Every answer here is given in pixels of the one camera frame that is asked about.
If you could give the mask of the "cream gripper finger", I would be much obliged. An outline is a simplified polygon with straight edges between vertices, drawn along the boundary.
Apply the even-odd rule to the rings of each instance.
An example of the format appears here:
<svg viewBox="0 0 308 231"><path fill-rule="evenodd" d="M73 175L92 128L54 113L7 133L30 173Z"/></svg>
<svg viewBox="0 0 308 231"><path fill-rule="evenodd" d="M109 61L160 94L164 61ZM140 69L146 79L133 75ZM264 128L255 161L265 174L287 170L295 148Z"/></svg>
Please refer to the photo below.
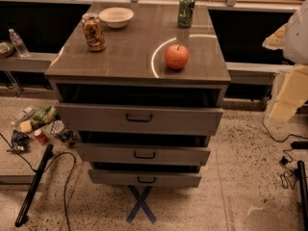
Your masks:
<svg viewBox="0 0 308 231"><path fill-rule="evenodd" d="M284 48L285 29L286 25L279 27L273 34L265 38L262 46L269 50L282 50Z"/></svg>
<svg viewBox="0 0 308 231"><path fill-rule="evenodd" d="M269 110L269 117L276 122L287 122L307 100L308 65L296 64L284 74L283 82Z"/></svg>

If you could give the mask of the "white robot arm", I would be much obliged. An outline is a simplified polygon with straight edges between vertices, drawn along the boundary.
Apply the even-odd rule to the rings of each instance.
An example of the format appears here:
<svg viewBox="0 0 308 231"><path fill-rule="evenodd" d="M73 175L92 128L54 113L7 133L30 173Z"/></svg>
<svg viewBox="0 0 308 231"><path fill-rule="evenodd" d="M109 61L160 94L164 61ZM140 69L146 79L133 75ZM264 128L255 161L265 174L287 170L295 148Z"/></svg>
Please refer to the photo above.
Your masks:
<svg viewBox="0 0 308 231"><path fill-rule="evenodd" d="M267 117L275 122L289 121L308 100L308 11L297 10L289 21L262 43L269 50L283 51L295 65L274 78Z"/></svg>

